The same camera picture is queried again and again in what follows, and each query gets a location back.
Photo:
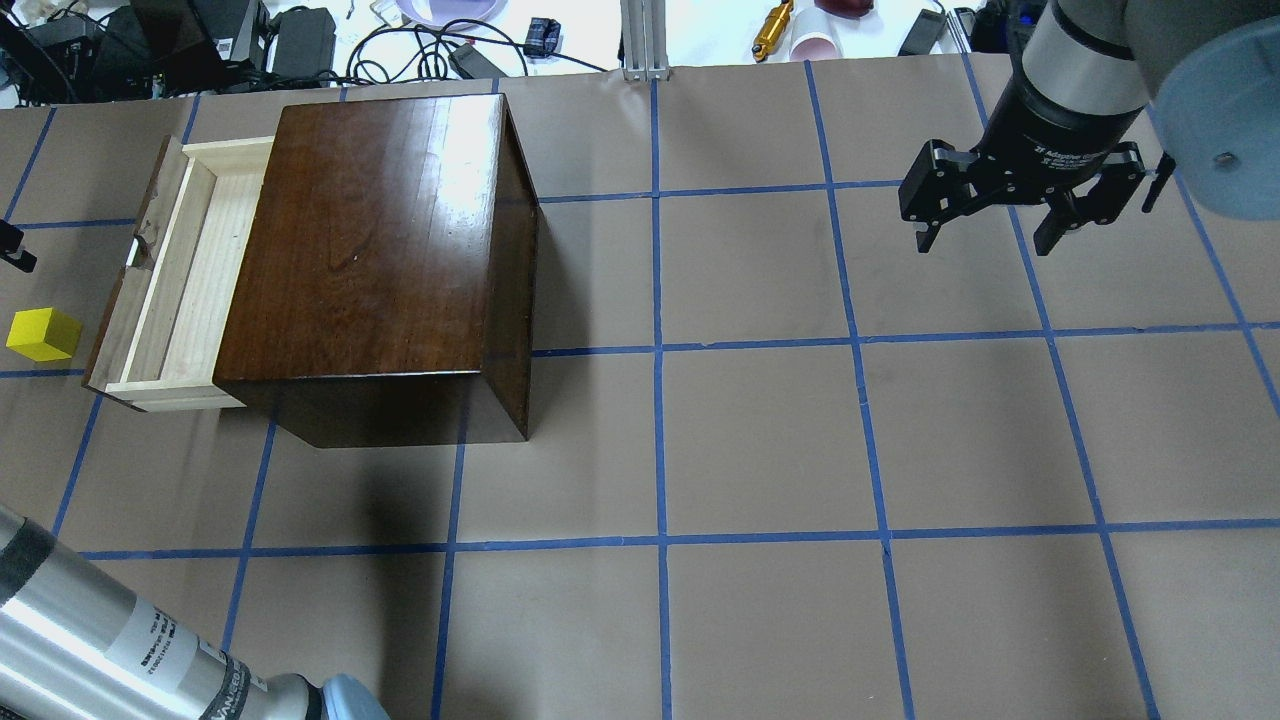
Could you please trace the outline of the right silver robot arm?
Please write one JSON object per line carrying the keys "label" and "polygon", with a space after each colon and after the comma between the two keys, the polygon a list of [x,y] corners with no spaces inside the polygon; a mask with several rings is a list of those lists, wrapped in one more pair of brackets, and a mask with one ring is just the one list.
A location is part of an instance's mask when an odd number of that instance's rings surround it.
{"label": "right silver robot arm", "polygon": [[978,143],[933,138],[899,187],[928,252],[946,223],[993,205],[1044,205],[1034,249],[1117,219],[1146,173],[1125,141],[1146,106],[1164,150],[1151,209],[1179,170],[1202,205],[1277,219],[1275,1],[1051,1]]}

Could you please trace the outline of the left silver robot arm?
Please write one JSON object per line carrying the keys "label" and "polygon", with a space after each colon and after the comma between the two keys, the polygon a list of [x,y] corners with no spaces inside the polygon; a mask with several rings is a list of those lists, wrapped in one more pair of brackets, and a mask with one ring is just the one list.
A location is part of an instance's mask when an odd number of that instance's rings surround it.
{"label": "left silver robot arm", "polygon": [[3,509],[5,719],[384,719],[357,678],[261,678]]}

